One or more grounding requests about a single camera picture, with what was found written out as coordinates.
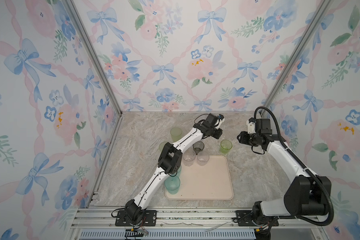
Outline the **clear cup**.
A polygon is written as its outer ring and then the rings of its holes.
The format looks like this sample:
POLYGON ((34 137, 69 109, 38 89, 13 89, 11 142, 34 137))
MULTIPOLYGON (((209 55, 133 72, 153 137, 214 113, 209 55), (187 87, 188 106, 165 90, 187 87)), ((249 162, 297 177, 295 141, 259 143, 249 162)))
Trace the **clear cup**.
POLYGON ((188 149, 183 153, 182 164, 190 167, 195 163, 196 153, 193 149, 188 149))
POLYGON ((206 152, 202 151, 197 154, 197 163, 200 166, 205 166, 209 162, 210 156, 206 152))

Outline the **teal cup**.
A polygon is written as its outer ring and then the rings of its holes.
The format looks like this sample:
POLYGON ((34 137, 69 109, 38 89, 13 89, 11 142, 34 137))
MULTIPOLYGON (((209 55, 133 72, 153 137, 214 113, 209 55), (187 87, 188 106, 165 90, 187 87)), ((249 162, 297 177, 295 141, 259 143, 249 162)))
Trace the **teal cup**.
POLYGON ((178 168, 177 173, 175 174, 175 176, 180 177, 181 171, 182 171, 182 166, 180 166, 180 167, 178 168))
POLYGON ((175 177, 168 177, 165 180, 165 188, 169 194, 174 195, 179 191, 181 186, 181 181, 178 176, 175 177))

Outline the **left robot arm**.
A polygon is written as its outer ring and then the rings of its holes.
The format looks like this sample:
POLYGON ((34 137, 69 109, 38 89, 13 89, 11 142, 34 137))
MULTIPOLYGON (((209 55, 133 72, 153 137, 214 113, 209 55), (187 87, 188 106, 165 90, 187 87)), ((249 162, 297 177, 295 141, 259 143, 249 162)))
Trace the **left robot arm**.
POLYGON ((168 177, 176 176, 182 162, 183 153, 202 139, 208 137, 219 139, 223 133, 220 126, 224 121, 225 118, 221 114, 217 116, 212 113, 207 114, 205 119, 194 122, 193 128, 181 139, 174 143, 167 142, 164 145, 154 174, 142 190, 133 199, 129 200, 124 207, 127 219, 134 226, 142 221, 143 214, 159 187, 168 177))

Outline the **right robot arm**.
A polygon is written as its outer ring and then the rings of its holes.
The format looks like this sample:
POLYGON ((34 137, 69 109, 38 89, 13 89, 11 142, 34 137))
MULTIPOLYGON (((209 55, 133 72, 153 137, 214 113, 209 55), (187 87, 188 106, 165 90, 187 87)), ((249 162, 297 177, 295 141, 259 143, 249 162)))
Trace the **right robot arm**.
POLYGON ((331 181, 308 168, 279 133, 272 133, 270 119, 250 118, 247 126, 248 130, 237 136, 239 143, 260 147, 262 154, 271 155, 288 176, 290 186, 280 199, 255 202, 244 220, 263 225, 272 219, 296 218, 316 226, 329 225, 334 218, 331 181))

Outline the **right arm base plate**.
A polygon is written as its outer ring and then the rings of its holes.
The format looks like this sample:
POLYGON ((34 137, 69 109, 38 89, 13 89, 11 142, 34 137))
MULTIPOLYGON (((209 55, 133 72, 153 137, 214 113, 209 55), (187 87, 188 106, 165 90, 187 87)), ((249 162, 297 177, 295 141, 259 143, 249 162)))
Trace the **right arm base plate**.
POLYGON ((271 223, 272 217, 258 216, 253 214, 252 210, 237 210, 233 222, 239 227, 262 227, 265 228, 271 223))

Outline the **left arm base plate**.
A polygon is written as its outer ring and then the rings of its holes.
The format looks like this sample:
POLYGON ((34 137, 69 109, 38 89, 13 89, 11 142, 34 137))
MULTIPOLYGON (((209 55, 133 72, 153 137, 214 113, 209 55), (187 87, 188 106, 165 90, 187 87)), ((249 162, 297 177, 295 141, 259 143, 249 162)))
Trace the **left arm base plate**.
POLYGON ((116 227, 154 227, 157 222, 157 213, 156 210, 143 210, 136 216, 129 217, 125 210, 118 210, 117 215, 113 217, 116 219, 116 227))

